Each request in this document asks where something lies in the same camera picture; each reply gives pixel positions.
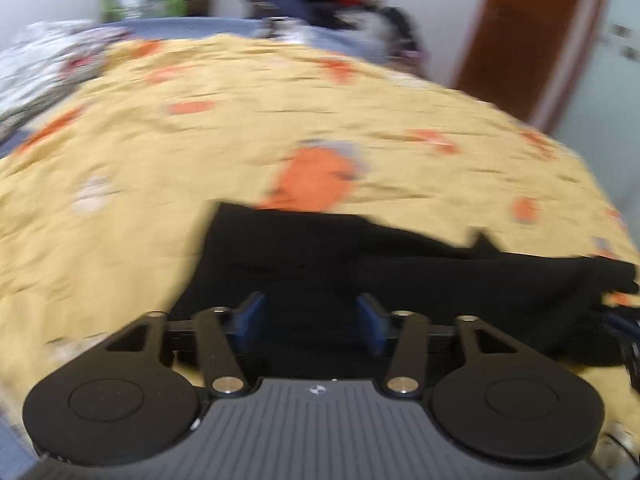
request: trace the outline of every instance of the gray plastic base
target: gray plastic base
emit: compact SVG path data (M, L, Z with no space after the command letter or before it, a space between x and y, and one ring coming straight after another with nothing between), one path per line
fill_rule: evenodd
M24 480L602 480L587 462L522 471L469 456L415 402L370 381L264 380L215 402L193 433L141 462L83 468L53 459Z

